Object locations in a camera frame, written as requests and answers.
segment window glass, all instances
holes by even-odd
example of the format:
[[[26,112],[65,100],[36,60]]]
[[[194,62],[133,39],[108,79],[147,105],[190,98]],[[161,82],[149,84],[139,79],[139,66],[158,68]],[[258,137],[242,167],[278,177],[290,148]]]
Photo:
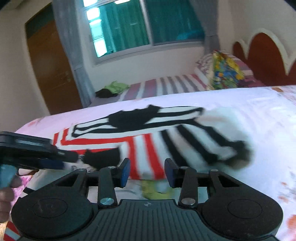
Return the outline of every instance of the window glass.
[[[154,43],[204,40],[204,30],[189,0],[146,0]]]
[[[86,13],[98,57],[149,44],[139,0],[118,0]]]
[[[83,0],[83,3],[84,3],[85,7],[93,5],[93,4],[97,3],[97,2],[98,2],[98,0]]]

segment teal curtain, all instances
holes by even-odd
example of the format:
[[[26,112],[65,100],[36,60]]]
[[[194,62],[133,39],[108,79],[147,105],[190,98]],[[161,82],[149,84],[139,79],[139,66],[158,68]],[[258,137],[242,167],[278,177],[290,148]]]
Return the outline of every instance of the teal curtain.
[[[139,0],[109,3],[100,7],[100,13],[108,53],[149,44]]]
[[[154,43],[205,39],[189,0],[146,0],[146,5]]]

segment wooden door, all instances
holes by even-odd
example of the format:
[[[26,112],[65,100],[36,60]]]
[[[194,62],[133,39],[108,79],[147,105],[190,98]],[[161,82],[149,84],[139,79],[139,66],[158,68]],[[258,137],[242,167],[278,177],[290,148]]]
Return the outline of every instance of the wooden door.
[[[81,101],[55,21],[28,40],[35,76],[50,114],[81,109]]]

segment white wall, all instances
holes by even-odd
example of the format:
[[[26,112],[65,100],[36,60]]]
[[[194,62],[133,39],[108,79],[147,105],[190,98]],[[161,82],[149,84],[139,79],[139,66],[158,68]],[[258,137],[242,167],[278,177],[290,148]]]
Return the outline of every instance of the white wall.
[[[229,0],[218,1],[218,36],[221,49],[231,53],[235,37]]]
[[[0,130],[16,131],[46,115],[26,64],[20,12],[0,11]]]
[[[41,94],[39,89],[35,73],[31,64],[31,58],[28,50],[27,45],[27,37],[25,31],[25,24],[41,9],[46,7],[51,0],[26,0],[16,9],[18,14],[18,28],[20,39],[22,41],[22,48],[23,48],[23,57],[24,57],[24,64],[26,65],[28,74],[29,74],[29,81],[31,86],[34,90],[34,94],[36,95],[36,101],[40,104],[43,116],[50,115],[49,110],[45,104],[45,100]]]
[[[249,38],[259,28],[272,31],[288,55],[296,51],[296,11],[284,0],[229,0],[235,39]]]
[[[221,48],[231,51],[234,42],[234,29],[228,0],[219,0],[218,14],[218,34]],[[88,47],[89,37],[79,11],[77,18],[84,65],[96,91],[115,80],[126,84],[133,84],[159,77],[192,74],[194,73],[195,62],[204,52],[203,47],[170,49],[126,57],[93,66]]]

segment headboard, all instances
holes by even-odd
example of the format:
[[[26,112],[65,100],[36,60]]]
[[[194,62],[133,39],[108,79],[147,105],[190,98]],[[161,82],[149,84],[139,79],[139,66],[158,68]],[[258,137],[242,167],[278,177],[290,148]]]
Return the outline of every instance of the headboard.
[[[248,45],[235,42],[233,55],[245,62],[254,77],[267,86],[296,85],[295,57],[289,58],[280,40],[267,30],[255,34]]]

